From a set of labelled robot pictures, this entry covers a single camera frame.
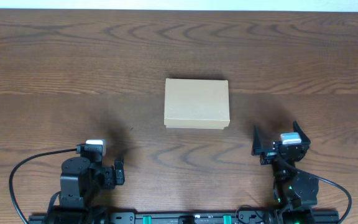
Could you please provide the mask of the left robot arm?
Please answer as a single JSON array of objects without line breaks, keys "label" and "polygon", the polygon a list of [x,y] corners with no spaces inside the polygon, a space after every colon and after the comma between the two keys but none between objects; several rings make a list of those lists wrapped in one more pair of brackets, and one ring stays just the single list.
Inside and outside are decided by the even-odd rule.
[{"label": "left robot arm", "polygon": [[124,184],[124,159],[120,157],[112,166],[104,166],[106,149],[102,141],[79,144],[76,153],[78,157],[67,159],[62,164],[59,204],[50,205],[43,223],[109,223],[107,208],[92,203],[101,190],[112,190]]}]

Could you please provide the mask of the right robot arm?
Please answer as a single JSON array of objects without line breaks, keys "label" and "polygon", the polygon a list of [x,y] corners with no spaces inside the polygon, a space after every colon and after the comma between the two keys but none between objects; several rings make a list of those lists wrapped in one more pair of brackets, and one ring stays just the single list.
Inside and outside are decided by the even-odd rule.
[{"label": "right robot arm", "polygon": [[264,147],[257,127],[253,131],[252,155],[260,157],[261,165],[270,165],[273,170],[273,196],[278,201],[271,219],[283,223],[283,214],[309,210],[317,204],[318,180],[296,170],[295,163],[301,161],[310,148],[311,141],[298,123],[293,122],[293,131],[283,133],[280,140]]}]

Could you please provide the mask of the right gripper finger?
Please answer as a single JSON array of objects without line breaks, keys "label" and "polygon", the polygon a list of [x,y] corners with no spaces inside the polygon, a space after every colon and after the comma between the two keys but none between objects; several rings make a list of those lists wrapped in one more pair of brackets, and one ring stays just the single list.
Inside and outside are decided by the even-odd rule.
[{"label": "right gripper finger", "polygon": [[299,124],[296,121],[293,122],[293,130],[294,130],[294,132],[299,134],[302,145],[310,145],[311,144],[310,139],[303,132],[303,130],[300,128]]},{"label": "right gripper finger", "polygon": [[254,125],[253,142],[252,142],[252,155],[260,155],[262,153],[262,143],[260,142],[259,132],[257,126]]}]

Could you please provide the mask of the cardboard box with lid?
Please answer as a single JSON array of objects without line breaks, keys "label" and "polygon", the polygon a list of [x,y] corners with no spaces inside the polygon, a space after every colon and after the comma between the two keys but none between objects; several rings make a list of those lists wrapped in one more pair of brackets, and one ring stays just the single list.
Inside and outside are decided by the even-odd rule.
[{"label": "cardboard box with lid", "polygon": [[165,80],[167,128],[224,129],[230,121],[227,80]]}]

